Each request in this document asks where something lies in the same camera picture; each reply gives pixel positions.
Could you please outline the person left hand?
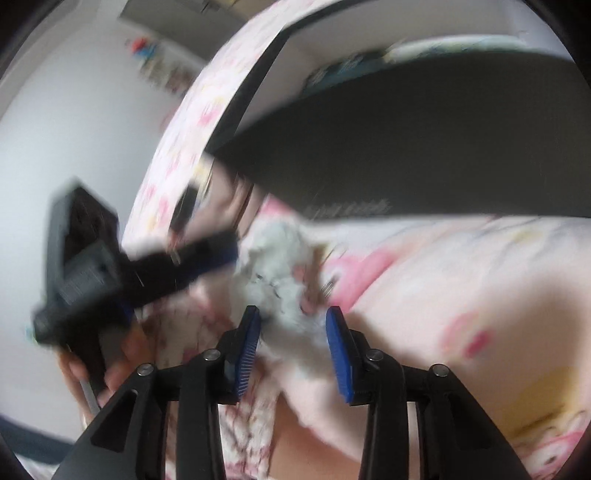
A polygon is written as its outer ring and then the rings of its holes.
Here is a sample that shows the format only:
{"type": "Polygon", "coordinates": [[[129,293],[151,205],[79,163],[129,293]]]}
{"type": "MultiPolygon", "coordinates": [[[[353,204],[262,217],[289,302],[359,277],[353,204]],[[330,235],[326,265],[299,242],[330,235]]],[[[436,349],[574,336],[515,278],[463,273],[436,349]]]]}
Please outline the person left hand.
{"type": "MultiPolygon", "coordinates": [[[[127,335],[121,341],[115,361],[106,370],[106,387],[97,395],[97,402],[104,406],[129,375],[144,363],[153,363],[155,359],[153,342],[146,336],[142,326],[134,322],[127,335]]],[[[88,380],[88,373],[83,362],[68,351],[57,352],[57,363],[65,384],[80,407],[83,417],[90,421],[95,414],[91,411],[82,389],[82,382],[88,380]]]]}

